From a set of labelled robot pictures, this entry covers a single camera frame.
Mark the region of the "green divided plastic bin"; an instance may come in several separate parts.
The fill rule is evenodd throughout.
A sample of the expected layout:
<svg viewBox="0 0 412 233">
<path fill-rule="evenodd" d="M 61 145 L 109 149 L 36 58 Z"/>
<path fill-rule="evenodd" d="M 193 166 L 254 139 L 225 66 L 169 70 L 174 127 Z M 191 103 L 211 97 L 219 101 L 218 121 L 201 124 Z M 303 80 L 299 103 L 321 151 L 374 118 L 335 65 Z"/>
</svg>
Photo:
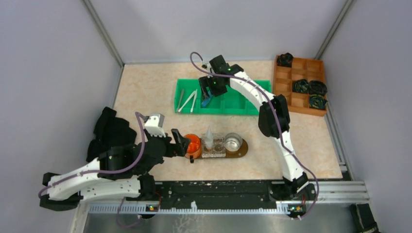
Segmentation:
<svg viewBox="0 0 412 233">
<path fill-rule="evenodd" d="M 189 97 L 189 95 L 197 90 L 197 99 L 192 114 L 209 114 L 209 115 L 241 115 L 241 116 L 257 116 L 258 110 L 256 107 L 241 93 L 228 87 L 227 92 L 221 96 L 213 97 L 206 108 L 201 108 L 201 89 L 197 79 L 178 79 L 174 97 L 174 110 L 177 113 L 177 105 L 181 90 L 184 89 L 184 95 L 181 105 Z M 190 114 L 191 103 L 182 110 L 182 114 Z"/>
</svg>

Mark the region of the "white toothpaste tube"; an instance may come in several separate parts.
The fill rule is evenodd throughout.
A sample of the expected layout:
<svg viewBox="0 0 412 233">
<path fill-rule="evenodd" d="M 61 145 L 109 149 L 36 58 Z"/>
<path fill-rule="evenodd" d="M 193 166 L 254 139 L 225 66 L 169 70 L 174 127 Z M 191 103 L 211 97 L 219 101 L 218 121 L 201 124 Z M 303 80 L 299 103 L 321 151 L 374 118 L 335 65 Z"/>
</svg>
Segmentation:
<svg viewBox="0 0 412 233">
<path fill-rule="evenodd" d="M 208 130 L 205 133 L 203 139 L 204 139 L 206 150 L 211 151 L 213 149 L 213 145 L 214 145 L 214 137 L 213 137 L 213 133 L 211 131 L 210 126 L 208 127 Z"/>
</svg>

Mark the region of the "clear glass cup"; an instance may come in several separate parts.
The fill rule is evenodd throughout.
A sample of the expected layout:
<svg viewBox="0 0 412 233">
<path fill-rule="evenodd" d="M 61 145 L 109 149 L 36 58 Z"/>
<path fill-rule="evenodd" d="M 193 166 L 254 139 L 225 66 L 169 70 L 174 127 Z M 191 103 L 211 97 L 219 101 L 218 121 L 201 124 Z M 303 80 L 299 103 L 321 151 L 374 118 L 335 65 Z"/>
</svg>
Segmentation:
<svg viewBox="0 0 412 233">
<path fill-rule="evenodd" d="M 224 158 L 226 157 L 225 151 L 225 139 L 223 133 L 212 133 L 213 142 L 212 146 L 208 147 L 205 142 L 206 134 L 202 134 L 201 142 L 202 142 L 202 159 L 212 159 L 212 158 Z"/>
</svg>

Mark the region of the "steel cup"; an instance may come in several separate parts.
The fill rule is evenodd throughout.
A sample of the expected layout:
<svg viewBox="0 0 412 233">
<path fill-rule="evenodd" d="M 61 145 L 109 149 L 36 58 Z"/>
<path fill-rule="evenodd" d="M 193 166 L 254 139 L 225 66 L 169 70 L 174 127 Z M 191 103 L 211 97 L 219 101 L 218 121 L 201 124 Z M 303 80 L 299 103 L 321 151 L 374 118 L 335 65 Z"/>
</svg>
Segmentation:
<svg viewBox="0 0 412 233">
<path fill-rule="evenodd" d="M 224 147 L 226 151 L 237 152 L 243 143 L 243 138 L 237 133 L 228 133 L 224 137 Z"/>
</svg>

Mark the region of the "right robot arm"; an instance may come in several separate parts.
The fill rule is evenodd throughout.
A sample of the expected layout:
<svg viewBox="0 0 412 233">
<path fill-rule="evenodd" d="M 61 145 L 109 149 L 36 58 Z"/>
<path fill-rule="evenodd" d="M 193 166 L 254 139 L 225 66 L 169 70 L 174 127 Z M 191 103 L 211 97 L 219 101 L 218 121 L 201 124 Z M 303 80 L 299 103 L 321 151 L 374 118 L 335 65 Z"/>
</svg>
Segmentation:
<svg viewBox="0 0 412 233">
<path fill-rule="evenodd" d="M 310 170 L 295 154 L 286 98 L 267 91 L 251 79 L 242 67 L 237 64 L 229 65 L 221 55 L 209 62 L 204 60 L 201 62 L 201 67 L 197 69 L 206 74 L 206 85 L 213 95 L 222 95 L 227 87 L 230 87 L 258 110 L 258 128 L 275 144 L 281 162 L 286 193 L 290 196 L 304 194 L 310 184 L 308 178 Z"/>
</svg>

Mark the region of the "blue toothpaste tube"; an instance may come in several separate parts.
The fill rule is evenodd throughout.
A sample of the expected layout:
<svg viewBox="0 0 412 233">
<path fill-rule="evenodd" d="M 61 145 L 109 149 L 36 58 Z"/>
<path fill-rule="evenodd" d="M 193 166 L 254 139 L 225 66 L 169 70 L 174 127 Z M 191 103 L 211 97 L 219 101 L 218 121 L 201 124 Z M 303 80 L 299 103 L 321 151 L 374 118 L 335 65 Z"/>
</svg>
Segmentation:
<svg viewBox="0 0 412 233">
<path fill-rule="evenodd" d="M 201 108 L 206 108 L 211 102 L 213 95 L 210 91 L 202 94 Z"/>
</svg>

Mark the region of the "orange mug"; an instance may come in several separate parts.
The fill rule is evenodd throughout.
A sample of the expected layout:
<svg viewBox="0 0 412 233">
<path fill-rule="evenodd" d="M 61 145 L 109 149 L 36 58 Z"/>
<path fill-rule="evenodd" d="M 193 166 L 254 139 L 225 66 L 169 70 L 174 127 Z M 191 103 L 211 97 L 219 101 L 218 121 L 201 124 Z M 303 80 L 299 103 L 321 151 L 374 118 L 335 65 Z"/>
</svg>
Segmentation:
<svg viewBox="0 0 412 233">
<path fill-rule="evenodd" d="M 195 134 L 186 134 L 184 138 L 190 140 L 185 157 L 189 159 L 191 164 L 193 164 L 194 160 L 200 158 L 202 154 L 201 139 Z"/>
</svg>

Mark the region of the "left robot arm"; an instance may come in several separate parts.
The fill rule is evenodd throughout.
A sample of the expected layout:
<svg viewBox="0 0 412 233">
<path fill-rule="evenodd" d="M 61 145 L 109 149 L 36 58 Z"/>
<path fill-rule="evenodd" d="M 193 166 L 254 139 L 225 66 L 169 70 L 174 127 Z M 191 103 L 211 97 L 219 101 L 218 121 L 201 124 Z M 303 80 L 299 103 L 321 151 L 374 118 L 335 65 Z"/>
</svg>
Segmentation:
<svg viewBox="0 0 412 233">
<path fill-rule="evenodd" d="M 164 158 L 186 155 L 191 139 L 172 129 L 172 137 L 141 130 L 142 142 L 116 146 L 66 174 L 45 173 L 39 206 L 53 211 L 75 209 L 81 202 L 126 198 L 149 199 L 155 193 L 150 170 Z"/>
</svg>

